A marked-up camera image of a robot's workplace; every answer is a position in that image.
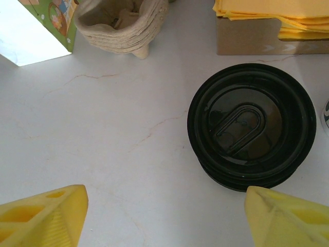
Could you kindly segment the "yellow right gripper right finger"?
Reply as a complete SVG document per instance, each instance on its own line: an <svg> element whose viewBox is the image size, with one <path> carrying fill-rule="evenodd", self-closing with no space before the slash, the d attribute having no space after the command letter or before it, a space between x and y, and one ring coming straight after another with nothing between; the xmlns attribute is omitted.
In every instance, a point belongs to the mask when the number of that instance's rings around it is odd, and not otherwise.
<svg viewBox="0 0 329 247"><path fill-rule="evenodd" d="M255 246L328 246L328 206L250 186L244 209Z"/></svg>

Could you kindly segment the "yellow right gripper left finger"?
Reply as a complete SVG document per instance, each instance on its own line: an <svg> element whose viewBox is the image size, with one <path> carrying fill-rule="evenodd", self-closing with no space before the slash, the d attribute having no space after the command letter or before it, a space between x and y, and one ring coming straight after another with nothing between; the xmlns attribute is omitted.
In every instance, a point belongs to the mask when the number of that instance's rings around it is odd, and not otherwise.
<svg viewBox="0 0 329 247"><path fill-rule="evenodd" d="M1 246L78 246L88 209L84 185L1 205Z"/></svg>

